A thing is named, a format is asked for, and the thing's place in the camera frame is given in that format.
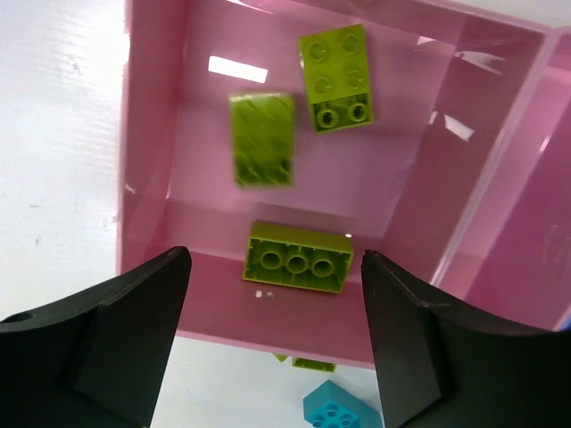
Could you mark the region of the teal lego piece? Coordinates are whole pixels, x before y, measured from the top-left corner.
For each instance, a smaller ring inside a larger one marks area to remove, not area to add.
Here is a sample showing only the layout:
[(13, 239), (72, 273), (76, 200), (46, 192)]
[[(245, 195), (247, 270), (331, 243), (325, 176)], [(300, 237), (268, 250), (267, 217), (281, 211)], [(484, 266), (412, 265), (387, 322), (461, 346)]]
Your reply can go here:
[(302, 400), (303, 417), (312, 427), (382, 428), (381, 415), (332, 381), (325, 381)]

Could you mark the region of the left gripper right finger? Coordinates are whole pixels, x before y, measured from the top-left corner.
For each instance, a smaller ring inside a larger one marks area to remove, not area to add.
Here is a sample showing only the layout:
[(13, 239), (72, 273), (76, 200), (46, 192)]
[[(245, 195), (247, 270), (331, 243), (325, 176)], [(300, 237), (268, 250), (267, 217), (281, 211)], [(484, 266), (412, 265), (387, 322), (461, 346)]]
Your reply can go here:
[(478, 309), (378, 251), (361, 280), (386, 426), (569, 426), (569, 332)]

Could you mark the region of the green lego brick front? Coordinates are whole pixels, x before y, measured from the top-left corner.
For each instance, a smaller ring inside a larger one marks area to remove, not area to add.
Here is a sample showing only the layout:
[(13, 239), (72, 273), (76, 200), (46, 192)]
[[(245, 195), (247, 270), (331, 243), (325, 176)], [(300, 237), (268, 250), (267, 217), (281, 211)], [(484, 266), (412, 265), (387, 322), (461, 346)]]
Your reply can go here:
[(356, 24), (303, 36), (298, 46), (314, 132), (372, 123), (364, 27)]

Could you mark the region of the green 2x4 lego brick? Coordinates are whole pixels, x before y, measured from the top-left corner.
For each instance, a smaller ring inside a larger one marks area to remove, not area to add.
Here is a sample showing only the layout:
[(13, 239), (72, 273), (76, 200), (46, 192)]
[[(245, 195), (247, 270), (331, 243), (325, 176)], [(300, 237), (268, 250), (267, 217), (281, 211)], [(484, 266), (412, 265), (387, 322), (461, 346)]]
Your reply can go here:
[(249, 234), (243, 279), (339, 294), (353, 255), (349, 237), (256, 221)]

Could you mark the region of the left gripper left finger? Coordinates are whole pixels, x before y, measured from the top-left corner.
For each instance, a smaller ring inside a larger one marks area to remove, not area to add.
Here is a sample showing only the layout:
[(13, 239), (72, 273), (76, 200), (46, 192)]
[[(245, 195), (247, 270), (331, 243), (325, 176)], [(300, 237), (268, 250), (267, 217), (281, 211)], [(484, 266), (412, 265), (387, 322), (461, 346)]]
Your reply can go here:
[(148, 427), (192, 259), (177, 246), (1, 322), (3, 427)]

